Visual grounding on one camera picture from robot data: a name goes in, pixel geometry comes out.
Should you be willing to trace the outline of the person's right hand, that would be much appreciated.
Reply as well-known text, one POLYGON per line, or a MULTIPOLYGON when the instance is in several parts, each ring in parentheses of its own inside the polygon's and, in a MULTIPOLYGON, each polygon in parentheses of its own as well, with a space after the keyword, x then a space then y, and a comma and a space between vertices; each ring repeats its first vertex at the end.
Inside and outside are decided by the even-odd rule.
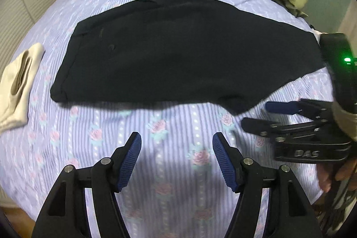
POLYGON ((356 158, 348 159, 336 173, 333 172, 333 165, 330 163, 317 164, 316 172, 320 189, 325 193, 331 189, 332 181, 349 180, 348 189, 356 190, 356 158))

